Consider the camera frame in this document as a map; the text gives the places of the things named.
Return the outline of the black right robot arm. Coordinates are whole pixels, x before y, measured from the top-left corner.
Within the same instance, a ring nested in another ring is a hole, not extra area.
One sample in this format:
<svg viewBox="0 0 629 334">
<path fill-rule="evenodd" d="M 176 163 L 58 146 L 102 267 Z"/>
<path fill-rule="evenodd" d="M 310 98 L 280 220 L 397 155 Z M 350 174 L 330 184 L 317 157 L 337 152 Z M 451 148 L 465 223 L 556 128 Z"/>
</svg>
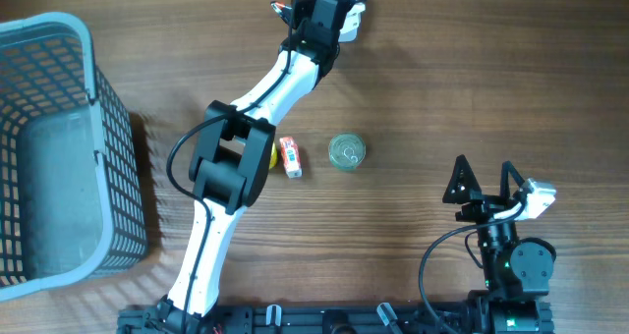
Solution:
<svg viewBox="0 0 629 334">
<path fill-rule="evenodd" d="M 540 238 L 521 238 L 516 224 L 539 218 L 556 200 L 556 187 L 523 178 L 513 164 L 502 164 L 498 195 L 486 195 L 467 158 L 459 155 L 442 198 L 459 204 L 458 222 L 473 225 L 478 237 L 477 265 L 486 280 L 454 309 L 439 313 L 460 333 L 550 332 L 549 293 L 556 250 Z"/>
</svg>

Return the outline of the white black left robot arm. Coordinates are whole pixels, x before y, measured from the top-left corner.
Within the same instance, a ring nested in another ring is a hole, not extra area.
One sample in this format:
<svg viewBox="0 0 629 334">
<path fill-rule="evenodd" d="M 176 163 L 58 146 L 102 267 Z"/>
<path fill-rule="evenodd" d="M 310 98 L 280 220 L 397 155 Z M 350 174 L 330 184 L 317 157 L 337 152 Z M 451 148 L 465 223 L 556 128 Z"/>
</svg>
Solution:
<svg viewBox="0 0 629 334">
<path fill-rule="evenodd" d="M 194 222 L 177 280 L 158 305 L 167 333 L 201 333 L 214 308 L 222 267 L 240 217 L 259 197 L 268 176 L 277 125 L 331 71 L 343 42 L 357 36 L 364 0 L 276 2 L 288 19 L 277 61 L 247 94 L 225 104 L 211 102 L 202 123 L 172 147 L 172 163 L 191 137 Z"/>
</svg>

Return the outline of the yellow lidded jar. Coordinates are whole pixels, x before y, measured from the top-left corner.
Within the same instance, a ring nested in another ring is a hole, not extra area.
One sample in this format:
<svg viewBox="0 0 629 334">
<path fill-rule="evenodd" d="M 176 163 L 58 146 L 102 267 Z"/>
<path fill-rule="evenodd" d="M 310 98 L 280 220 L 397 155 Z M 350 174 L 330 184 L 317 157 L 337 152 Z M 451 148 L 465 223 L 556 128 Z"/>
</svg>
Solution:
<svg viewBox="0 0 629 334">
<path fill-rule="evenodd" d="M 271 153 L 270 153 L 270 160 L 269 160 L 269 169 L 273 169 L 276 165 L 277 165 L 277 161 L 278 161 L 278 152 L 277 152 L 277 147 L 276 144 L 273 143 L 271 145 Z"/>
</svg>

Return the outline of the black red snack packet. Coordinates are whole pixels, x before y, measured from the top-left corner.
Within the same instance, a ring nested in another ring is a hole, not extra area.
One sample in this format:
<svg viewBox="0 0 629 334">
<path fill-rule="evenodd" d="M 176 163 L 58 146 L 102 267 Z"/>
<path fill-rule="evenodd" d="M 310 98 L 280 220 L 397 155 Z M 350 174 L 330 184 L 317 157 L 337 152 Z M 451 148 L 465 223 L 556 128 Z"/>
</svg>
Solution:
<svg viewBox="0 0 629 334">
<path fill-rule="evenodd" d="M 293 25 L 293 8 L 291 5 L 287 5 L 280 1 L 271 1 L 271 9 L 278 15 L 278 17 L 290 28 Z"/>
</svg>

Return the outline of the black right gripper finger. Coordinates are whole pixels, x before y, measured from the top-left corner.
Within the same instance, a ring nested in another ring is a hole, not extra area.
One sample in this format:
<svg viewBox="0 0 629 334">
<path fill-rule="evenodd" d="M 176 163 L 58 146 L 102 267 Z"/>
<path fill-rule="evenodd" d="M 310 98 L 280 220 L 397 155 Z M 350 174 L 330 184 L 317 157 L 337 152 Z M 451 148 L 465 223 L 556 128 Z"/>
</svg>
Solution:
<svg viewBox="0 0 629 334">
<path fill-rule="evenodd" d="M 482 199 L 482 189 L 465 155 L 456 157 L 450 181 L 442 197 L 443 203 L 465 204 Z"/>
<path fill-rule="evenodd" d="M 505 161 L 502 163 L 501 167 L 499 190 L 499 195 L 503 198 L 508 198 L 511 196 L 509 179 L 512 179 L 515 182 L 517 188 L 520 188 L 525 183 L 524 178 L 516 170 L 514 165 L 510 161 Z"/>
</svg>

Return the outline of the red white small carton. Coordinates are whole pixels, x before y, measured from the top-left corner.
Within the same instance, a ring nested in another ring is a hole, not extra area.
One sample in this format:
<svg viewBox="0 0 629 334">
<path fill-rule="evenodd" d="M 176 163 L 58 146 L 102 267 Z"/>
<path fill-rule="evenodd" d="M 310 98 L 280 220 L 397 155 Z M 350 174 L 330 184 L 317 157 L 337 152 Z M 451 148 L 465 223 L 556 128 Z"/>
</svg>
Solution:
<svg viewBox="0 0 629 334">
<path fill-rule="evenodd" d="M 287 176 L 291 179 L 301 178 L 303 174 L 299 147 L 292 137 L 285 137 L 279 140 L 282 154 L 283 166 Z"/>
</svg>

